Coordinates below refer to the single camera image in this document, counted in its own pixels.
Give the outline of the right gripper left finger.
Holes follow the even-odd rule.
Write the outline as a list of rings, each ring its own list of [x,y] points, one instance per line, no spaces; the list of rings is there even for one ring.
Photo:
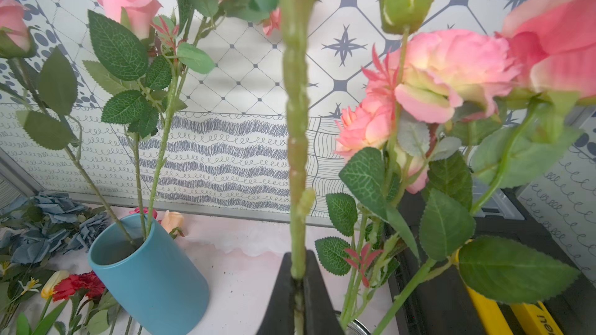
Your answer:
[[[291,275],[291,253],[282,258],[279,273],[257,335],[293,335],[296,285]]]

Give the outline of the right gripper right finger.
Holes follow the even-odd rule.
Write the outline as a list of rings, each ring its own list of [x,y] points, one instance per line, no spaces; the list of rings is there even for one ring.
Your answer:
[[[313,251],[307,251],[303,292],[304,333],[306,335],[344,335],[324,283],[318,259]]]

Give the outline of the pink peony flower stem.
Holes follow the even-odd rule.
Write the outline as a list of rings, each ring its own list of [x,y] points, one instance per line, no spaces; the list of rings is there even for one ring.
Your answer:
[[[215,68],[215,62],[198,48],[198,43],[228,17],[254,24],[269,20],[270,14],[278,9],[278,0],[177,0],[177,5],[178,32],[171,40],[162,42],[164,58],[171,68],[172,82],[167,88],[165,120],[161,126],[161,141],[150,198],[147,206],[140,206],[141,215],[147,218],[143,225],[148,230],[153,226],[159,180],[166,163],[165,155],[173,120],[178,113],[178,98],[190,72],[209,74]]]

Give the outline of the large pink rose stem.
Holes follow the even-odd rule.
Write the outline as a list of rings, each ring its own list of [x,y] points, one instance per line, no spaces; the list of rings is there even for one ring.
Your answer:
[[[472,179],[500,188],[524,185],[544,172],[580,133],[566,115],[595,98],[595,0],[529,0],[514,9],[494,38],[504,40],[519,69],[512,91],[499,100],[498,119],[455,123]],[[548,299],[577,271],[543,253],[500,237],[475,237],[454,264],[465,284],[504,303]]]

